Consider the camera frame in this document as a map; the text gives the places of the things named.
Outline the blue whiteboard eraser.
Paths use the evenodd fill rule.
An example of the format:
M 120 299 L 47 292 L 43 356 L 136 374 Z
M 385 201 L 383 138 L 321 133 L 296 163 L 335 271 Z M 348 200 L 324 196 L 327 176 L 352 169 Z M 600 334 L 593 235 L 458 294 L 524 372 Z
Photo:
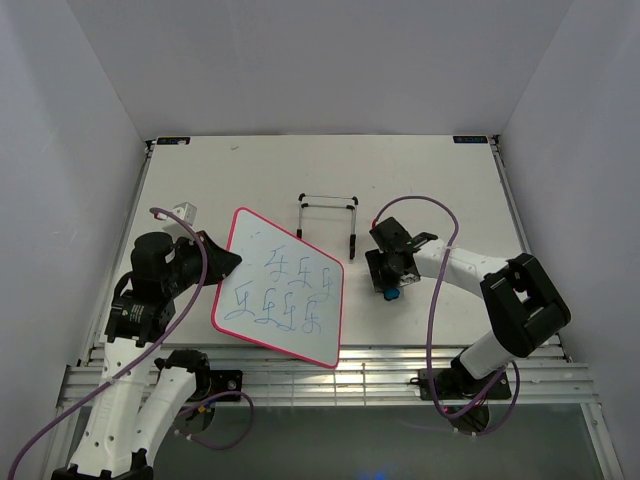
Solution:
M 400 290 L 396 287 L 387 288 L 383 292 L 383 297 L 385 301 L 393 301 L 398 299 L 400 296 Z

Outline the pink framed whiteboard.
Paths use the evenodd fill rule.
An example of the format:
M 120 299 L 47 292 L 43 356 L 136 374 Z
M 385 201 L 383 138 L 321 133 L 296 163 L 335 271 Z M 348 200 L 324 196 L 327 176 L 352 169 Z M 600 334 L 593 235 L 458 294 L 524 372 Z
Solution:
M 213 327 L 334 369 L 341 344 L 343 264 L 246 207 L 234 213 L 227 249 L 242 261 L 218 285 Z

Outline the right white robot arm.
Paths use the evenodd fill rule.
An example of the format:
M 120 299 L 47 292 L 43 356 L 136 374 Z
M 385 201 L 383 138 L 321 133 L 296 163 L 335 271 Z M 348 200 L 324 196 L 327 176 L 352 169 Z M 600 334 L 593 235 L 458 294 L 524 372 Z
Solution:
M 411 235 L 393 217 L 376 223 L 370 235 L 377 248 L 365 258 L 374 291 L 385 300 L 444 270 L 445 283 L 484 301 L 491 330 L 436 374 L 440 389 L 476 396 L 499 368 L 528 357 L 571 320 L 568 305 L 531 254 L 504 259 L 452 248 L 430 233 Z

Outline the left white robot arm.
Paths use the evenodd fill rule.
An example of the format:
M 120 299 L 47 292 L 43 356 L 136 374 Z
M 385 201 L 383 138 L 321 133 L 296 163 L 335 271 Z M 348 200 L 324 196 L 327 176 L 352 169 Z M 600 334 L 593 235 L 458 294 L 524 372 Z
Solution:
M 101 390 L 84 434 L 55 479 L 150 479 L 164 435 L 180 407 L 212 387 L 207 356 L 193 349 L 159 355 L 177 321 L 175 300 L 228 277 L 240 255 L 200 231 L 195 239 L 151 232 L 138 237 L 131 269 L 116 284 L 105 328 Z

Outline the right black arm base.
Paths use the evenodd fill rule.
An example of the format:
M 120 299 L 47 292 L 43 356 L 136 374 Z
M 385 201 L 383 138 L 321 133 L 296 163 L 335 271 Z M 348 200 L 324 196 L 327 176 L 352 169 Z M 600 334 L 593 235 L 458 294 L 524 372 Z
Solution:
M 433 368 L 433 381 L 437 396 L 441 400 L 508 400 L 512 391 L 505 372 L 484 393 L 480 392 L 489 384 L 496 371 L 482 379 L 475 379 L 462 365 L 453 362 L 448 368 Z

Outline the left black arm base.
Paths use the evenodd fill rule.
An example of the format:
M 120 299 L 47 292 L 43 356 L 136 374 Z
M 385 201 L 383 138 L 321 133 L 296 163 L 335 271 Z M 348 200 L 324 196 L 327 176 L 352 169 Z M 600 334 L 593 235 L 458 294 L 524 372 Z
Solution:
M 218 402 L 240 402 L 241 397 L 237 392 L 242 390 L 243 371 L 242 370 L 220 370 L 211 369 L 208 373 L 209 391 L 208 396 L 213 396 L 225 392 L 234 392 L 234 395 L 220 397 Z

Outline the black metal whiteboard stand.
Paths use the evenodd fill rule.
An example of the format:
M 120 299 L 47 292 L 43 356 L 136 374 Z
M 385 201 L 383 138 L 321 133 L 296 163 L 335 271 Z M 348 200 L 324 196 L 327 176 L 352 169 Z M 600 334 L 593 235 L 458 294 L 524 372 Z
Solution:
M 349 214 L 349 260 L 353 261 L 357 254 L 357 215 L 360 205 L 358 197 L 302 192 L 298 195 L 297 201 L 298 217 L 295 236 L 300 240 L 305 239 L 304 227 L 308 220 L 316 222 L 317 225 L 312 230 L 319 231 L 321 226 L 344 226 L 346 224 L 344 213 Z

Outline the left blue table label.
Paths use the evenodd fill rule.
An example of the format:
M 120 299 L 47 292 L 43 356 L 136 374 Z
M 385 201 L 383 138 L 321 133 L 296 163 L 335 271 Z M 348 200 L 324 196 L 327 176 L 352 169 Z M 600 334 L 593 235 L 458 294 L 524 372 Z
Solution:
M 175 145 L 184 146 L 188 145 L 191 141 L 190 137 L 159 137 L 156 140 L 156 145 Z

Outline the blue table label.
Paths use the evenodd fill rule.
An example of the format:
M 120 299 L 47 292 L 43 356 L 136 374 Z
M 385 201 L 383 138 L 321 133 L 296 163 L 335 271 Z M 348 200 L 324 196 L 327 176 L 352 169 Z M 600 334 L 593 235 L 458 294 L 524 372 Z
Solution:
M 184 146 L 188 145 L 191 141 L 190 137 L 159 137 L 156 140 L 156 145 L 175 145 Z
M 454 135 L 452 137 L 455 144 L 488 144 L 486 136 L 480 135 Z

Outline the right blue table label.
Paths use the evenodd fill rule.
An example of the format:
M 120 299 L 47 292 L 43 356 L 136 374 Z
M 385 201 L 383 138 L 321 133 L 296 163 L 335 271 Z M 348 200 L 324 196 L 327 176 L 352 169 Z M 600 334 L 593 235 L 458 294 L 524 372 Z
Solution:
M 486 136 L 480 135 L 454 135 L 452 137 L 455 144 L 488 144 Z

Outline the aluminium frame rail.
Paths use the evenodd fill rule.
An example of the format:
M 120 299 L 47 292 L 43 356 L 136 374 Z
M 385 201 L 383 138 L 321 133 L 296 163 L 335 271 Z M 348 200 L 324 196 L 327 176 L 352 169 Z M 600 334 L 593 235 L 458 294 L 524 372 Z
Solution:
M 448 366 L 459 351 L 437 348 L 426 355 L 421 348 L 346 347 L 333 369 L 255 346 L 209 346 L 204 352 L 213 369 L 242 371 L 241 388 L 260 407 L 373 407 L 420 404 L 411 379 L 428 361 Z M 507 378 L 520 389 L 521 405 L 599 400 L 588 367 L 568 361 L 557 340 L 519 360 Z

